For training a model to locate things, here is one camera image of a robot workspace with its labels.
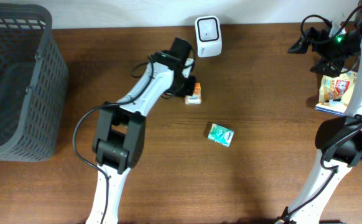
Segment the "laundry basket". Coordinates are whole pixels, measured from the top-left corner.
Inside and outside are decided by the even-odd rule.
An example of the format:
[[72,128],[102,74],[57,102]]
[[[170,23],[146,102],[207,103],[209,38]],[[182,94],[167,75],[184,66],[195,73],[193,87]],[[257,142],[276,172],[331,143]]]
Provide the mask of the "laundry basket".
[[48,10],[0,4],[0,160],[41,161],[55,151],[68,69]]

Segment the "colorful package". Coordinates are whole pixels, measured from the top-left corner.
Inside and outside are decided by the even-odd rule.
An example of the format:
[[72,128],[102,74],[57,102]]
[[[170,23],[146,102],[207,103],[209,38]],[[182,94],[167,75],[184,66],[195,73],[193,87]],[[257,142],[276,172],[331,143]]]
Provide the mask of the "colorful package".
[[202,103],[202,96],[200,94],[200,83],[196,83],[195,90],[193,91],[193,95],[185,97],[185,104],[197,105],[200,103]]
[[357,73],[350,71],[339,77],[322,77],[316,110],[342,116],[350,103]]
[[224,128],[218,124],[212,124],[208,139],[229,147],[232,141],[234,132],[228,128]]

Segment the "brown wooden surface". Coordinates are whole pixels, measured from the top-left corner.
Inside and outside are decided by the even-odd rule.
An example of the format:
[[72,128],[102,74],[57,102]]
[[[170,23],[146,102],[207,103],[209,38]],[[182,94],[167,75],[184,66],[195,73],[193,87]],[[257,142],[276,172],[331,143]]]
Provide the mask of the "brown wooden surface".
[[[223,52],[198,58],[203,103],[160,99],[147,118],[141,160],[126,181],[119,218],[135,223],[221,223],[275,218],[299,194],[315,158],[320,123],[312,53],[288,55],[299,24],[222,26]],[[195,45],[193,27],[53,31],[69,67],[67,102],[53,158],[0,162],[0,223],[66,223],[90,214],[97,171],[76,158],[71,136],[90,108],[136,83],[130,70],[174,37]],[[93,160],[97,114],[78,145]],[[235,131],[229,148],[207,140],[208,124]],[[362,223],[362,163],[322,215]]]

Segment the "white wall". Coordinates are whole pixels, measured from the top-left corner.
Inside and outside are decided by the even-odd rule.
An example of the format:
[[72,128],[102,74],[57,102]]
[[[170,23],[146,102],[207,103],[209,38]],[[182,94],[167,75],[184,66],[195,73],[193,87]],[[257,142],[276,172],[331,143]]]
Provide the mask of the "white wall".
[[348,15],[358,0],[0,0],[40,4],[53,28],[191,26],[198,16],[222,24],[301,22],[309,14]]

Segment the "wire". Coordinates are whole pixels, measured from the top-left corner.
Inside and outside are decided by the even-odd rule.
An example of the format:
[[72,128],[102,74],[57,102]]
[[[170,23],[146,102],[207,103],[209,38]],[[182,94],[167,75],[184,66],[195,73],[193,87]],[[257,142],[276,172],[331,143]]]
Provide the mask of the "wire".
[[318,15],[310,15],[310,16],[307,16],[306,18],[303,19],[303,21],[301,22],[301,25],[300,25],[300,31],[301,31],[301,35],[303,35],[303,37],[313,43],[313,44],[326,44],[326,43],[329,43],[331,42],[338,34],[340,34],[343,29],[347,26],[347,23],[350,21],[350,19],[354,16],[354,14],[360,10],[362,8],[362,4],[360,4],[358,7],[356,7],[352,12],[351,14],[347,17],[346,21],[343,23],[343,25],[341,25],[341,27],[339,28],[339,30],[336,32],[335,35],[331,36],[329,39],[327,40],[323,40],[323,41],[316,41],[316,40],[312,40],[310,39],[309,37],[307,37],[307,35],[304,33],[304,23],[307,19],[311,18],[311,17],[317,17],[317,18],[320,18],[322,19],[328,26],[328,20],[323,18],[322,16],[318,16]]
[[294,209],[293,211],[289,212],[287,215],[284,215],[281,220],[283,220],[284,218],[288,218],[289,216],[293,215],[295,212],[297,212],[298,210],[300,210],[301,208],[304,208],[304,206],[308,205],[309,203],[311,203],[312,201],[314,201],[327,187],[327,185],[330,183],[330,181],[333,179],[333,177],[336,175],[337,170],[333,170],[332,173],[330,174],[329,178],[326,180],[325,184],[322,186],[322,188],[308,201],[304,202],[302,205],[298,206],[296,209]]
[[323,153],[321,158],[320,158],[320,166],[325,170],[337,170],[338,169],[338,165],[335,165],[335,166],[332,166],[332,167],[325,166],[325,153]]
[[72,137],[72,146],[73,146],[73,151],[75,152],[76,156],[81,159],[84,163],[86,163],[87,165],[89,165],[90,167],[98,170],[99,172],[101,172],[104,177],[105,177],[105,181],[106,181],[106,197],[105,197],[105,207],[104,207],[104,212],[102,214],[102,219],[101,219],[101,224],[103,224],[104,219],[105,219],[105,215],[106,215],[106,210],[108,209],[108,200],[109,200],[109,178],[111,178],[110,176],[107,175],[107,173],[99,168],[98,166],[92,164],[90,161],[86,160],[83,156],[81,156],[78,151],[77,151],[77,147],[76,147],[76,137],[77,137],[77,132],[80,128],[80,125],[82,124],[82,122],[93,112],[100,110],[100,109],[104,109],[104,108],[110,108],[110,107],[114,107],[114,106],[121,106],[121,105],[127,105],[130,103],[133,103],[136,99],[138,99],[147,89],[147,87],[149,86],[149,84],[151,84],[151,81],[154,77],[154,62],[151,59],[151,56],[148,56],[149,58],[149,62],[151,64],[151,75],[149,76],[149,81],[147,82],[147,84],[145,85],[145,87],[141,90],[140,93],[138,93],[138,95],[135,98],[131,98],[129,101],[125,101],[125,102],[120,102],[120,103],[109,103],[106,105],[101,105],[101,106],[96,106],[94,108],[92,108],[91,110],[87,111],[87,113],[85,113],[79,120],[79,122],[76,124],[75,130],[73,132],[73,137]]
[[144,63],[140,63],[139,65],[135,66],[135,67],[131,70],[131,77],[133,77],[133,78],[141,78],[141,77],[143,76],[143,74],[142,74],[142,75],[139,75],[139,76],[136,76],[136,75],[134,75],[134,72],[135,72],[139,67],[144,66],[144,65],[147,65],[147,64],[148,64],[148,62],[144,62]]

